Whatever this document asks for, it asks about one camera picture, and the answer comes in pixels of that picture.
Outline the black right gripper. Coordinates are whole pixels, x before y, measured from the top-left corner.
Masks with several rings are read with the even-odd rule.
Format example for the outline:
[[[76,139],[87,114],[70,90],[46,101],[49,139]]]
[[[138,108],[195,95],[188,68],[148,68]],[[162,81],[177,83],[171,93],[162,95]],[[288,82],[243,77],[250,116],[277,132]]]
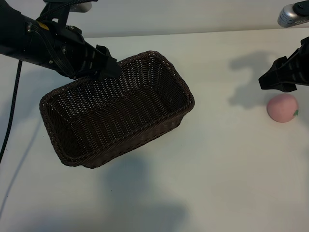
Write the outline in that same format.
[[[286,68],[286,83],[282,83],[278,75],[283,64]],[[284,56],[275,60],[271,68],[259,78],[259,84],[262,90],[279,90],[284,93],[296,91],[296,85],[308,85],[309,38],[302,39],[301,46],[288,59]]]

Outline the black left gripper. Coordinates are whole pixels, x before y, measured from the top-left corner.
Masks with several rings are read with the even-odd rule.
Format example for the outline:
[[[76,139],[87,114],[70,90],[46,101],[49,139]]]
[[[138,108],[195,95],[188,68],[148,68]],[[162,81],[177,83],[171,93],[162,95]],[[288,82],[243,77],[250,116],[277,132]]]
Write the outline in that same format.
[[[40,59],[40,66],[57,71],[60,75],[76,80],[91,76],[92,79],[109,79],[120,76],[120,66],[107,47],[88,44],[80,29],[62,25],[55,21],[32,21],[26,23],[26,33],[36,37],[43,48],[32,51],[46,52],[46,61]],[[98,52],[103,63],[98,64]]]

